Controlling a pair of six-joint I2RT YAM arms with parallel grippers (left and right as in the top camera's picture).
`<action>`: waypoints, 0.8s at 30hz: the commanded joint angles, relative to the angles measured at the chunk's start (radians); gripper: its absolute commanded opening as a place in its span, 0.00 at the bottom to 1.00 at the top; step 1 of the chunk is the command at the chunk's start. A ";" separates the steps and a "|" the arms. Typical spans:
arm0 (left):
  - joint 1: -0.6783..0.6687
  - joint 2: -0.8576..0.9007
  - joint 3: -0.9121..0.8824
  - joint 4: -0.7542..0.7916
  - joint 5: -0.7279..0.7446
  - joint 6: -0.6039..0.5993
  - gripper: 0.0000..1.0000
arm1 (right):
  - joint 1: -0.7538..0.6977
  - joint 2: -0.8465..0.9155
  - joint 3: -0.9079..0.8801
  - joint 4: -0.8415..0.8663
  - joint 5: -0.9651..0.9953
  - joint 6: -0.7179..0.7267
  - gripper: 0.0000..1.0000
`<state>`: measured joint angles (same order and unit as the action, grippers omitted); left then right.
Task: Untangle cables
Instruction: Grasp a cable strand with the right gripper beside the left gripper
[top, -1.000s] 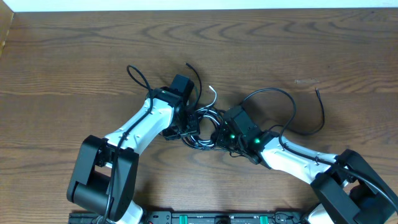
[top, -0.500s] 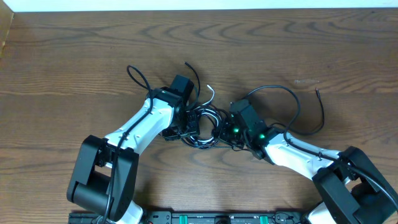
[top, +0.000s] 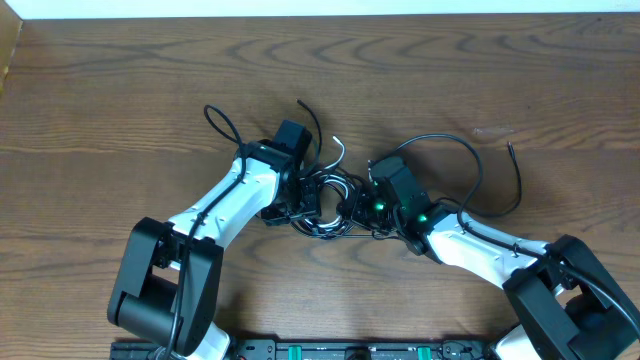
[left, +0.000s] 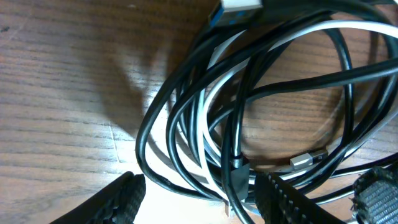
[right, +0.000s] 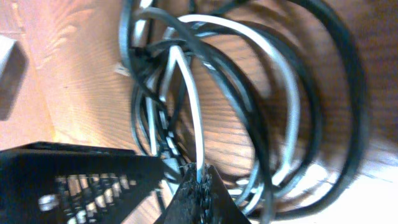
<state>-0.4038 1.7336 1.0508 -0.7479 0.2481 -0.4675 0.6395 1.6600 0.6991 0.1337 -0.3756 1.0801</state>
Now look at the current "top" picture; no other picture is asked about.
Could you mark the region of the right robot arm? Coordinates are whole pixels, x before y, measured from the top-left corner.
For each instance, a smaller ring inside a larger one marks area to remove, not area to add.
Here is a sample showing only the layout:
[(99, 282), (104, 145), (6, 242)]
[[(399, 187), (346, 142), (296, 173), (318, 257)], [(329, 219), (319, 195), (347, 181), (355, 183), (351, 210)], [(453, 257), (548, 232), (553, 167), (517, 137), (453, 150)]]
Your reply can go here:
[(518, 323), (489, 347), (495, 359), (615, 359), (639, 339), (638, 308), (576, 237), (519, 238), (417, 195), (357, 194), (337, 212), (501, 289)]

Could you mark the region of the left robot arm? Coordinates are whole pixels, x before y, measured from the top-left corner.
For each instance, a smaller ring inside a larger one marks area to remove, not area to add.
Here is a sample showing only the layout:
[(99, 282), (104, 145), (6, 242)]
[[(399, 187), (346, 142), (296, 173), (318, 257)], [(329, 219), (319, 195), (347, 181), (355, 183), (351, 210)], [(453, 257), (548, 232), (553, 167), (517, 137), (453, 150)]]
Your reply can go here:
[(306, 204), (298, 176), (308, 141), (242, 146), (229, 172), (190, 208), (132, 229), (107, 307), (110, 323), (162, 355), (222, 359), (232, 339), (214, 322), (226, 248), (255, 215), (290, 216)]

